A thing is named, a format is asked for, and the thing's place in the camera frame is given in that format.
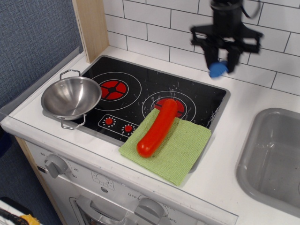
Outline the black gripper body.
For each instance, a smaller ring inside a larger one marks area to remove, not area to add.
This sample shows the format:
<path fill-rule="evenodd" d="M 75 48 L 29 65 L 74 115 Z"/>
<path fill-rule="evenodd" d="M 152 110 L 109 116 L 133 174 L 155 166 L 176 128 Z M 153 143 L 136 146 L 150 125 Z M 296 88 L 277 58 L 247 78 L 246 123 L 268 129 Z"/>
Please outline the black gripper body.
<path fill-rule="evenodd" d="M 259 53 L 263 34 L 247 28 L 241 21 L 243 8 L 213 8 L 213 24 L 193 26 L 191 44 L 226 50 Z"/>

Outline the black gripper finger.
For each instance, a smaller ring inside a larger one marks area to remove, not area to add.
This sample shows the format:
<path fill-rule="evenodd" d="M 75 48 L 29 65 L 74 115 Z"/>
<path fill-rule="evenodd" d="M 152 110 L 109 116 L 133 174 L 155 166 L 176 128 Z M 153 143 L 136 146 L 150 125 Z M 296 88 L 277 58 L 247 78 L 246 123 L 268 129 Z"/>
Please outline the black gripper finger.
<path fill-rule="evenodd" d="M 213 63 L 218 62 L 218 48 L 211 45 L 205 45 L 203 47 L 204 56 L 207 64 L 207 68 L 210 69 L 210 66 Z"/>
<path fill-rule="evenodd" d="M 227 54 L 228 73 L 234 71 L 235 66 L 239 63 L 240 55 L 243 51 L 240 48 L 230 48 Z"/>

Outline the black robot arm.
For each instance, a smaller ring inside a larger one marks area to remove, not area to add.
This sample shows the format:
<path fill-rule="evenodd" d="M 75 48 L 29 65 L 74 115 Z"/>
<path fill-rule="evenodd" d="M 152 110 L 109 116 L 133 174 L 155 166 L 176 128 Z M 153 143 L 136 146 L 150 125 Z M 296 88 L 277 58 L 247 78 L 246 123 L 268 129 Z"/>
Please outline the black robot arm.
<path fill-rule="evenodd" d="M 200 46 L 211 78 L 231 73 L 244 52 L 259 53 L 263 34 L 247 28 L 241 21 L 247 18 L 241 0 L 212 0 L 213 24 L 193 26 L 191 44 Z"/>

